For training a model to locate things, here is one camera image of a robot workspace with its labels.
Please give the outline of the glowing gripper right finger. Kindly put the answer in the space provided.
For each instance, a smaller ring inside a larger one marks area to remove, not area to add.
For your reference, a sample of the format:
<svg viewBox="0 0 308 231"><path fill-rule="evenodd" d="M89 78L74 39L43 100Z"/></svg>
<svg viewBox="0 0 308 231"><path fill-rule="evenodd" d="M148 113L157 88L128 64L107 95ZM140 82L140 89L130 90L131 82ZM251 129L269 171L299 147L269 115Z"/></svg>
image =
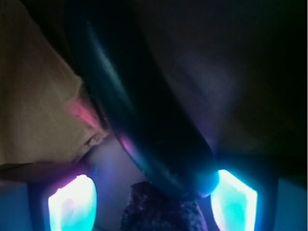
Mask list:
<svg viewBox="0 0 308 231"><path fill-rule="evenodd" d="M219 164L210 231L308 229L307 159L226 158Z"/></svg>

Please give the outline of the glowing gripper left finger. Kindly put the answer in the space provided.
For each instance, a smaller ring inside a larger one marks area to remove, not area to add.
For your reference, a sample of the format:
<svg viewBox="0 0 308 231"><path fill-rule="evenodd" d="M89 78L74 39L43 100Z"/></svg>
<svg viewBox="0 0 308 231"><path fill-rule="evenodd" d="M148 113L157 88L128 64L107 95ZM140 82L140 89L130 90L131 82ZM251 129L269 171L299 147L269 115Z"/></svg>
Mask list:
<svg viewBox="0 0 308 231"><path fill-rule="evenodd" d="M97 189L86 166L1 166L2 231L90 231Z"/></svg>

